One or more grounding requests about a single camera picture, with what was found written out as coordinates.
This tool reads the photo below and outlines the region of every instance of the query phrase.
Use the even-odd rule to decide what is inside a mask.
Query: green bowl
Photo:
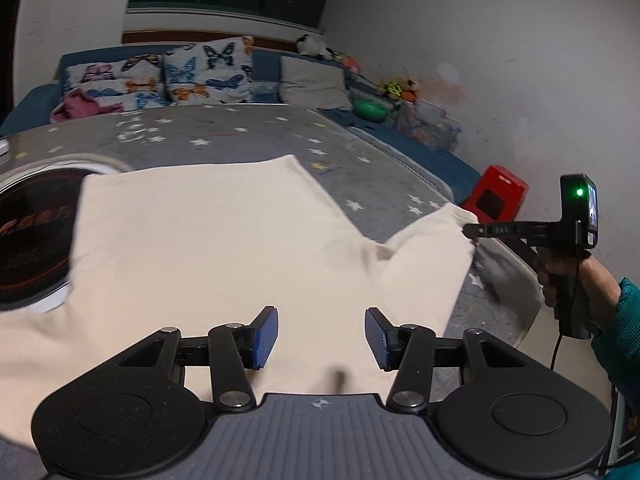
[[[353,103],[353,113],[365,121],[381,123],[386,119],[387,111],[382,105],[370,101],[356,101]]]

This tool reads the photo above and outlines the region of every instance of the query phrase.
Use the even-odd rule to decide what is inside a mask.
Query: pink cloth
[[[98,101],[87,95],[84,90],[75,88],[71,92],[67,92],[62,98],[62,102],[53,109],[51,112],[51,122],[61,123],[62,121],[70,121],[71,119],[122,111],[124,111],[124,107],[121,103],[100,106]]]

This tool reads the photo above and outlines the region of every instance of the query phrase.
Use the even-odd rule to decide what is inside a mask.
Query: gray star-patterned mattress
[[[0,182],[3,174],[43,160],[87,160],[126,171],[293,154],[360,232],[379,242],[450,199],[444,183],[390,147],[289,105],[151,108],[43,126],[8,140],[11,157],[0,165]],[[460,337],[477,326],[517,346],[539,307],[529,267],[500,242],[483,240],[445,336]],[[432,400],[458,385],[454,370],[436,372]],[[0,442],[0,480],[42,474],[35,453]]]

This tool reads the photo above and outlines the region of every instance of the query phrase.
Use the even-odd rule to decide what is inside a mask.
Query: human hand
[[[575,257],[554,258],[543,263],[536,258],[535,270],[538,283],[542,285],[542,295],[547,306],[556,306],[558,290],[551,285],[550,274],[559,276],[575,276]],[[604,330],[616,315],[620,300],[620,286],[611,273],[591,254],[580,262],[580,282],[589,298],[591,319]]]

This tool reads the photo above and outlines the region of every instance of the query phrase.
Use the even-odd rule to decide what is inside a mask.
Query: teal sleeve
[[[629,464],[619,469],[612,469],[606,475],[605,480],[638,480],[640,478],[640,464]]]
[[[613,385],[634,409],[640,408],[640,290],[624,279],[620,282],[616,316],[591,343],[600,365]]]

